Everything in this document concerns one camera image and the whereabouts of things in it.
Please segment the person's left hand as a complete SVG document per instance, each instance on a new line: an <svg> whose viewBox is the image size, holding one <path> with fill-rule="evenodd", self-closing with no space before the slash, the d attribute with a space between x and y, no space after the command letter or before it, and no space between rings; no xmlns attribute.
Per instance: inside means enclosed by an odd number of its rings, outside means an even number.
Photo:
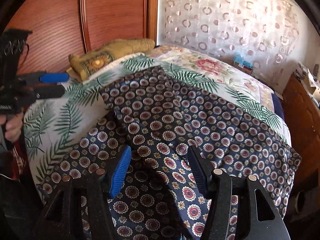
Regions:
<svg viewBox="0 0 320 240"><path fill-rule="evenodd" d="M5 115L1 115L0 123L1 125L5 124L5 139L14 143L21 135L21 129L23 126L23 113L13 115L9 121Z"/></svg>

